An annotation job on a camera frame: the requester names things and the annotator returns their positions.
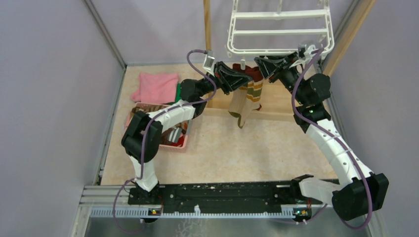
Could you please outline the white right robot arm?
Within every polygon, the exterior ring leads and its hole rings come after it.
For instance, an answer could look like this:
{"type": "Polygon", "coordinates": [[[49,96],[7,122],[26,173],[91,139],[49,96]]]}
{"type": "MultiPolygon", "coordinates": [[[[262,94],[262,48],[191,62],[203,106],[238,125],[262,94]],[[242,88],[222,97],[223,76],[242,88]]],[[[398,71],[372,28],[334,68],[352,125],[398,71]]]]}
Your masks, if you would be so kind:
{"type": "Polygon", "coordinates": [[[330,183],[311,175],[293,180],[290,198],[304,203],[313,198],[331,205],[339,218],[347,223],[382,208],[389,186],[387,177],[375,174],[364,165],[338,132],[323,102],[331,95],[331,79],[317,71],[310,78],[296,68],[297,54],[256,57],[262,76],[270,82],[280,81],[292,96],[294,120],[327,158],[338,183],[330,183]]]}

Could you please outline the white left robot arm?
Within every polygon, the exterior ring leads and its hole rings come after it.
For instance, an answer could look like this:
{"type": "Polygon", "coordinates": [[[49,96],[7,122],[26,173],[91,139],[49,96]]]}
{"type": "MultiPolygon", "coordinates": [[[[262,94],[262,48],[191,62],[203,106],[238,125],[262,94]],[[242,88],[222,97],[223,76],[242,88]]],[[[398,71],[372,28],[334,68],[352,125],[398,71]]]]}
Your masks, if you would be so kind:
{"type": "Polygon", "coordinates": [[[121,145],[134,166],[132,181],[141,189],[139,196],[146,204],[155,203],[159,196],[153,158],[159,150],[162,134],[181,122],[200,116],[207,104],[204,95],[218,89],[229,94],[252,80],[251,76],[217,62],[212,74],[206,73],[200,80],[185,79],[181,82],[178,102],[155,112],[134,113],[121,145]]]}

